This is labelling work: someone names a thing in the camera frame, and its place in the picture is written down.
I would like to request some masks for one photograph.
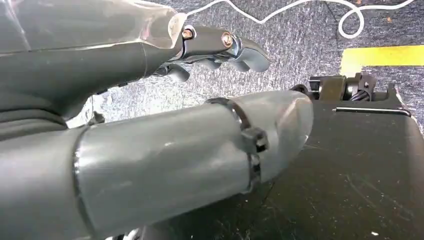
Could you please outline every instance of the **plastic cover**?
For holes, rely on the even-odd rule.
[[[170,49],[186,18],[142,0],[0,0],[0,53],[128,42]]]

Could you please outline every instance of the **yellow floor marking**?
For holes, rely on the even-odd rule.
[[[424,45],[347,48],[340,74],[355,76],[364,66],[424,66]]]

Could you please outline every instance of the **gray plastic tube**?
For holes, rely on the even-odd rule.
[[[294,91],[236,98],[266,131],[261,181],[282,172],[312,128],[312,103]],[[101,239],[247,190],[240,126],[204,104],[0,142],[0,238]]]

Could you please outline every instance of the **gray carpet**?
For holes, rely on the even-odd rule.
[[[180,12],[201,7],[210,0],[153,0]],[[292,0],[234,0],[237,6],[262,19]],[[362,0],[362,5],[397,4],[402,0]],[[164,78],[148,78],[122,88],[112,88],[94,98],[94,109],[108,122],[160,113],[199,105],[210,97],[240,96],[249,93],[284,90],[305,83],[310,76],[337,75],[343,49],[359,47],[403,46],[424,44],[422,14],[424,1],[416,0],[395,11],[363,11],[365,28],[355,39],[337,34],[340,17],[349,8],[336,3],[308,2],[294,7],[259,25],[221,3],[187,20],[188,24],[223,28],[250,38],[264,47],[272,64],[264,73],[234,72],[224,65],[211,71],[201,65],[190,66],[191,78],[186,83]],[[358,27],[358,19],[350,16],[344,25],[347,33]],[[396,83],[404,102],[424,124],[424,98],[421,89],[424,67],[365,67],[378,80],[383,90],[387,83]],[[87,118],[91,105],[79,118]]]

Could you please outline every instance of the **black clamp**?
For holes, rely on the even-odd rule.
[[[206,103],[223,105],[233,113],[235,119],[240,124],[243,150],[247,154],[250,166],[250,183],[246,191],[250,193],[255,187],[261,184],[261,157],[259,154],[269,148],[267,132],[259,127],[252,126],[245,111],[231,99],[217,97],[207,100]]]

